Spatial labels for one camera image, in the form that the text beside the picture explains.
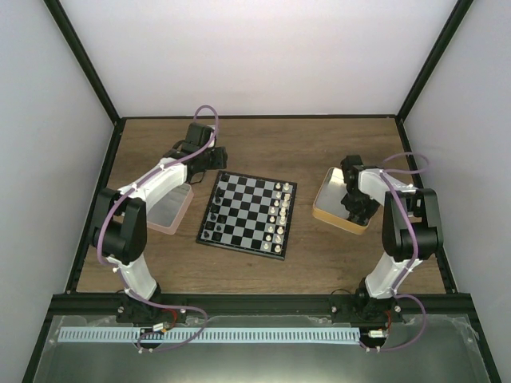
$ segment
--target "small box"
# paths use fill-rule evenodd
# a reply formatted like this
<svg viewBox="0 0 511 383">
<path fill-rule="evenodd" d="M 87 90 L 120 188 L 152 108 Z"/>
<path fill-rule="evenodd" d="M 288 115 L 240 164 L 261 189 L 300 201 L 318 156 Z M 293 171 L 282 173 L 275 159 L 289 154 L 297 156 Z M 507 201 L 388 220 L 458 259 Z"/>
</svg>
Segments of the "small box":
<svg viewBox="0 0 511 383">
<path fill-rule="evenodd" d="M 147 214 L 147 227 L 165 234 L 176 233 L 192 198 L 190 185 L 182 184 L 173 188 Z"/>
</svg>

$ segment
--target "chessboard border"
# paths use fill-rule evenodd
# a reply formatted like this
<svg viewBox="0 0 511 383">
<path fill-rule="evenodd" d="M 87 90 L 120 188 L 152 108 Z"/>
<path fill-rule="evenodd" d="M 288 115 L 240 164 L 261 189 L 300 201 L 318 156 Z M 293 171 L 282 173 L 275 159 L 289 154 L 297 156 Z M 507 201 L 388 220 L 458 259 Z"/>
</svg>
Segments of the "chessboard border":
<svg viewBox="0 0 511 383">
<path fill-rule="evenodd" d="M 213 199 L 215 198 L 215 192 L 216 192 L 216 189 L 218 188 L 218 183 L 220 182 L 220 177 L 223 174 L 229 174 L 230 176 L 252 178 L 254 180 L 262 180 L 262 181 L 269 181 L 269 182 L 276 182 L 276 183 L 283 182 L 283 180 L 274 180 L 272 178 L 267 178 L 267 177 L 260 177 L 260 176 L 253 176 L 253 175 L 249 175 L 249 174 L 230 172 L 227 170 L 219 170 L 216 175 L 215 183 L 211 190 L 211 195 L 209 196 L 208 204 L 206 205 L 206 208 L 204 211 L 204 216 L 203 216 L 202 221 L 199 226 L 199 232 L 197 233 L 196 242 L 201 245 L 207 245 L 207 246 L 211 246 L 211 247 L 221 247 L 223 249 L 227 249 L 230 251 L 237 251 L 237 252 L 242 252 L 242 253 L 251 254 L 251 255 L 259 255 L 259 256 L 265 257 L 265 258 L 278 259 L 279 261 L 284 261 L 286 259 L 287 241 L 289 240 L 289 232 L 291 231 L 291 221 L 292 221 L 292 217 L 293 217 L 293 209 L 295 207 L 296 190 L 298 189 L 298 183 L 291 182 L 291 181 L 284 181 L 284 182 L 288 182 L 293 187 L 293 190 L 291 191 L 292 203 L 289 204 L 289 209 L 287 210 L 287 224 L 286 224 L 286 231 L 284 232 L 284 238 L 282 241 L 282 251 L 280 252 L 281 255 L 275 255 L 271 252 L 265 253 L 263 251 L 255 251 L 252 249 L 248 250 L 246 247 L 237 246 L 237 245 L 228 246 L 228 245 L 223 245 L 221 243 L 213 243 L 212 241 L 204 240 L 201 238 L 202 232 L 204 230 L 204 226 L 206 225 L 206 222 L 208 221 L 209 208 L 211 207 Z"/>
</svg>

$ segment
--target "black chess square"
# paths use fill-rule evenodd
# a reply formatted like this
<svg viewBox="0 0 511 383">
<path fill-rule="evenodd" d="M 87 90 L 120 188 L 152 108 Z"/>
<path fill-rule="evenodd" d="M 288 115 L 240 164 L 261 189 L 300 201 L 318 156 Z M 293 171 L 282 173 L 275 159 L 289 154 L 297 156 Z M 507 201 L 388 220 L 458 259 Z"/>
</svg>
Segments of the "black chess square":
<svg viewBox="0 0 511 383">
<path fill-rule="evenodd" d="M 258 241 L 257 239 L 252 240 L 251 248 L 252 249 L 260 249 L 263 241 Z"/>
<path fill-rule="evenodd" d="M 252 229 L 245 229 L 243 231 L 243 237 L 252 238 L 254 236 L 254 231 Z"/>
<path fill-rule="evenodd" d="M 243 238 L 233 235 L 231 238 L 231 245 L 239 246 L 241 244 L 241 239 L 243 239 Z"/>
<path fill-rule="evenodd" d="M 234 226 L 231 226 L 231 225 L 225 225 L 225 227 L 224 227 L 224 233 L 225 233 L 225 234 L 232 234 L 232 233 L 234 233 Z"/>
</svg>

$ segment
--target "white arm segment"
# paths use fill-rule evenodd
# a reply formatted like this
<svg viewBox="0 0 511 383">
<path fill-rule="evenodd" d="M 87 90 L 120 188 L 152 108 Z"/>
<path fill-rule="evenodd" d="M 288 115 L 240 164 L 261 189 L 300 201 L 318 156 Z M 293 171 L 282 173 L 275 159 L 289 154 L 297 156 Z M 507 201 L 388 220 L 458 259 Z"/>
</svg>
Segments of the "white arm segment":
<svg viewBox="0 0 511 383">
<path fill-rule="evenodd" d="M 367 194 L 372 199 L 376 199 L 380 205 L 385 203 L 385 194 L 389 191 L 389 187 L 385 184 L 381 177 L 382 169 L 367 169 L 358 175 L 358 189 Z M 417 189 L 413 184 L 404 184 L 400 180 L 396 180 L 392 176 L 385 174 L 386 178 L 390 181 L 392 187 L 398 192 L 415 193 Z M 378 265 L 372 273 L 367 275 L 366 288 L 369 296 L 376 299 L 384 299 L 392 297 L 391 287 L 402 273 L 408 262 L 406 259 L 402 262 L 395 262 L 394 258 L 390 257 L 387 253 L 383 253 L 380 258 Z M 417 259 L 414 264 L 407 270 L 404 278 L 401 279 L 399 285 L 408 276 L 408 274 L 418 265 L 422 263 L 422 260 Z"/>
<path fill-rule="evenodd" d="M 150 299 L 156 289 L 156 281 L 149 273 L 147 263 L 145 263 L 144 254 L 141 254 L 137 260 L 131 262 L 128 266 L 123 265 L 121 261 L 110 256 L 107 258 L 110 263 L 115 263 L 122 273 L 122 278 L 125 280 L 129 290 L 125 293 L 133 297 L 130 292 L 133 290 L 140 295 L 143 299 Z"/>
<path fill-rule="evenodd" d="M 136 191 L 131 193 L 129 197 L 143 199 L 145 201 L 146 213 L 149 213 L 153 206 L 168 192 L 170 192 L 173 188 L 177 188 L 184 184 L 186 181 L 186 166 L 183 164 L 176 164 L 162 172 L 159 172 L 141 187 L 138 187 L 137 183 L 154 169 L 163 168 L 166 164 L 173 161 L 175 161 L 173 158 L 162 158 L 157 166 L 145 173 L 132 184 L 120 188 L 119 192 L 121 192 L 121 194 L 125 194 L 129 189 L 135 187 Z"/>
<path fill-rule="evenodd" d="M 366 288 L 369 296 L 376 299 L 391 298 L 393 291 L 390 287 L 394 284 L 401 272 L 406 269 L 406 265 L 409 261 L 409 259 L 406 259 L 402 262 L 395 262 L 394 258 L 387 253 L 383 253 L 378 265 L 376 265 L 373 272 L 367 275 L 366 278 Z M 414 261 L 414 264 L 406 271 L 406 274 L 396 286 L 396 290 L 408 274 L 421 263 L 421 259 L 416 259 Z"/>
<path fill-rule="evenodd" d="M 382 169 L 367 169 L 360 172 L 358 175 L 358 189 L 367 194 L 370 198 L 376 199 L 380 205 L 385 203 L 385 194 L 389 191 L 389 187 L 383 182 L 381 174 Z M 417 188 L 413 184 L 404 184 L 400 180 L 396 180 L 393 176 L 385 174 L 392 187 L 397 192 L 415 193 Z"/>
</svg>

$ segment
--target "black joint housing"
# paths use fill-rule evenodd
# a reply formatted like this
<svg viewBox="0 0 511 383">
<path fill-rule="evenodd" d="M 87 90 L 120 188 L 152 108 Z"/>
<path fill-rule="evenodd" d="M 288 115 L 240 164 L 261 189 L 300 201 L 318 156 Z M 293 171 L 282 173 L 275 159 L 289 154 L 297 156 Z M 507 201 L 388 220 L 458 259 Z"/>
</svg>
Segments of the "black joint housing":
<svg viewBox="0 0 511 383">
<path fill-rule="evenodd" d="M 119 191 L 105 188 L 97 196 L 88 241 L 97 247 L 101 227 L 113 204 L 121 197 Z M 145 201 L 127 198 L 115 215 L 125 214 L 122 222 L 110 220 L 103 238 L 103 255 L 113 255 L 123 264 L 137 260 L 147 243 Z"/>
<path fill-rule="evenodd" d="M 165 153 L 163 157 L 170 157 L 176 160 L 184 158 L 206 145 L 213 133 L 213 128 L 204 124 L 192 122 L 188 126 L 186 138 L 177 142 L 173 148 Z M 183 164 L 187 165 L 187 182 L 198 173 L 204 173 L 207 170 L 225 169 L 227 167 L 227 151 L 225 147 L 207 148 L 196 157 L 186 160 Z"/>
<path fill-rule="evenodd" d="M 397 194 L 406 211 L 420 218 L 411 225 L 417 237 L 418 258 L 428 259 L 444 242 L 437 194 L 432 189 L 418 189 L 415 194 L 397 191 Z M 390 192 L 385 195 L 382 242 L 385 252 L 396 262 L 411 259 L 414 253 L 406 222 Z"/>
</svg>

